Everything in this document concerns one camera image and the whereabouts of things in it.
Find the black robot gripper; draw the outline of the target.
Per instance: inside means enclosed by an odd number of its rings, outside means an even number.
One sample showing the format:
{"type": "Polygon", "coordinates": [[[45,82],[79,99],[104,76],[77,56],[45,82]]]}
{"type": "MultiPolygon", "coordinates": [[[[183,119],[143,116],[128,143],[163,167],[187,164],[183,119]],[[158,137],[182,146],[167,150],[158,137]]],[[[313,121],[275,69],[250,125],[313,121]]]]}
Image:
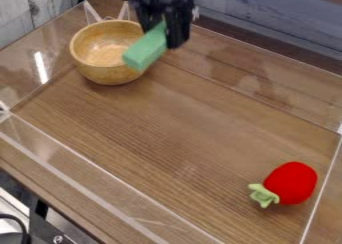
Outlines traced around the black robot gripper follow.
{"type": "Polygon", "coordinates": [[[190,39],[194,0],[130,0],[143,32],[147,33],[166,18],[167,47],[179,48],[190,39]]]}

